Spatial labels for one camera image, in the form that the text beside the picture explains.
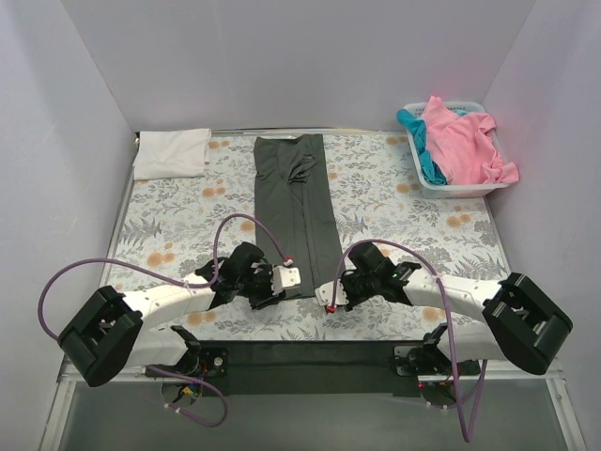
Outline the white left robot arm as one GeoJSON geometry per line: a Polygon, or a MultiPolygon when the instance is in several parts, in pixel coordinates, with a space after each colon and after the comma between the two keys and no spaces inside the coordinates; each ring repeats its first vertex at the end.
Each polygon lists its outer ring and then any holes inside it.
{"type": "Polygon", "coordinates": [[[211,260],[175,284],[97,289],[57,343],[91,387],[135,366],[149,376],[161,371],[196,376],[204,364],[203,346],[178,318],[208,312],[237,296],[253,309],[263,308],[283,300],[300,282],[292,261],[271,265],[257,246],[243,242],[229,257],[211,260]]]}

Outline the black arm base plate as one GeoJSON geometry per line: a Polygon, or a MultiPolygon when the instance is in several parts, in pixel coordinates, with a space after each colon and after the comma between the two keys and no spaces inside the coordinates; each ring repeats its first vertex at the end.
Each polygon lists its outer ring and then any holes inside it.
{"type": "Polygon", "coordinates": [[[205,341],[184,373],[227,396],[392,394],[417,397],[420,376],[452,374],[420,340],[205,341]]]}

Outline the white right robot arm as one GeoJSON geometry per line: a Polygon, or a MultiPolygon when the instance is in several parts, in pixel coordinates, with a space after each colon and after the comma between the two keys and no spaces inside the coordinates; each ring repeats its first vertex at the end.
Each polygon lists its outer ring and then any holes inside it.
{"type": "Polygon", "coordinates": [[[351,310],[380,296],[442,310],[444,323],[409,354],[419,369],[442,374],[458,362],[504,360],[543,375],[573,330],[572,320],[525,274],[499,281],[440,275],[424,257],[394,263],[378,246],[360,241],[346,251],[354,267],[338,268],[327,309],[351,310]]]}

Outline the dark grey t shirt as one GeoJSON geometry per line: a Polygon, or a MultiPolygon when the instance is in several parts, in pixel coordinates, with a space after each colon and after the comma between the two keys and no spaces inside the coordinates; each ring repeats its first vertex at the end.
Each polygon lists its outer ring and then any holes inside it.
{"type": "Polygon", "coordinates": [[[321,134],[254,142],[254,217],[300,270],[289,299],[310,298],[332,280],[342,248],[321,134]]]}

